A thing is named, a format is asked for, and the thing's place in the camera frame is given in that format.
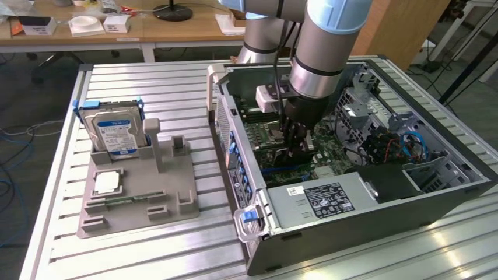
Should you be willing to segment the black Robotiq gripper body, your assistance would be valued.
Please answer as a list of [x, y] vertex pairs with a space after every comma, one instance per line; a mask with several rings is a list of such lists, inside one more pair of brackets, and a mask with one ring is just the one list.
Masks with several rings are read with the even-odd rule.
[[290, 97], [285, 105], [286, 125], [298, 124], [314, 130], [326, 112], [326, 99]]

